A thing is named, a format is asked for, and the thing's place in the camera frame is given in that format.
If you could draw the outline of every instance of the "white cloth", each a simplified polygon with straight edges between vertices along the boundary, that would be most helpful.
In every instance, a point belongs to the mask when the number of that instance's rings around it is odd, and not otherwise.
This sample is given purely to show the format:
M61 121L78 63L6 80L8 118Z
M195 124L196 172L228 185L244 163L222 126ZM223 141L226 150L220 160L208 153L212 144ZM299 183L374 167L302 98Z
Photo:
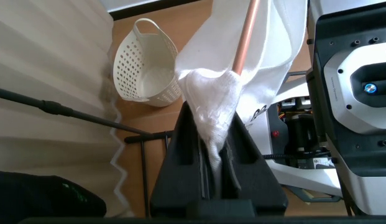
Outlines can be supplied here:
M230 70L248 5L249 0L214 0L212 15L176 59L178 82L215 176L235 109L247 124L255 111L271 105L305 36L307 0L260 0L244 69L237 76Z

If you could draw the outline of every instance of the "white bag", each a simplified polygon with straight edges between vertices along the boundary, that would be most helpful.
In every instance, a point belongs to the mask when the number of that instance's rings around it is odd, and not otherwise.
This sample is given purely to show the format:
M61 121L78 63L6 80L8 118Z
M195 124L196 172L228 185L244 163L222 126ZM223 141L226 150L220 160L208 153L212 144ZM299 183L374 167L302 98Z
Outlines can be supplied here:
M141 34L137 23L154 25L158 34ZM168 106L181 91L175 76L178 52L170 38L150 19L138 19L133 30L120 44L113 77L123 100L144 102L152 106Z
M249 0L214 0L211 17L177 57L180 83L197 68L217 76L231 69L248 5ZM237 112L246 124L277 94L305 37L306 12L307 0L260 0L240 79L244 87Z

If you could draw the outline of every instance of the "red button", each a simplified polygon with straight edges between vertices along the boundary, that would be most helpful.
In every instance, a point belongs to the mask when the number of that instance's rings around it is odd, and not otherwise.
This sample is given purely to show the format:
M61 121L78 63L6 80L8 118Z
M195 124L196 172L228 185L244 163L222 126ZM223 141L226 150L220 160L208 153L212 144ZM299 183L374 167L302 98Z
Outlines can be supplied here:
M272 131L272 137L277 138L280 135L279 131Z

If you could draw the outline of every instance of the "black baseboard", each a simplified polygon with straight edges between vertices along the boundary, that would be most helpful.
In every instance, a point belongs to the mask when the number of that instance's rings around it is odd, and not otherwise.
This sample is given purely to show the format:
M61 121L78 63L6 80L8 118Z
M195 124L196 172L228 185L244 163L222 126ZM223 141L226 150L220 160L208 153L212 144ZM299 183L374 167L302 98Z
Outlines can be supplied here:
M110 12L110 16L113 17L114 21L125 19L132 16L137 16L145 14L148 12L154 12L161 9L167 9L173 6L179 6L182 4L187 4L200 0L160 0L147 4L142 4L140 6L129 7L126 9L121 9L118 11Z

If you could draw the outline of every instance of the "copper rod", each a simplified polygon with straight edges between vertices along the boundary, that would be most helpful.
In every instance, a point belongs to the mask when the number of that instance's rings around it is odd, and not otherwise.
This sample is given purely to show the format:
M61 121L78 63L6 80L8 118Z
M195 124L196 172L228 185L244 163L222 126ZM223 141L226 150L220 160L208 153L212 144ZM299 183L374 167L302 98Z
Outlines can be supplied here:
M232 65L233 72L241 75L244 68L244 62L247 57L248 47L252 31L254 29L257 11L259 9L259 0L250 0L244 27L242 28L240 41L238 43L236 57Z

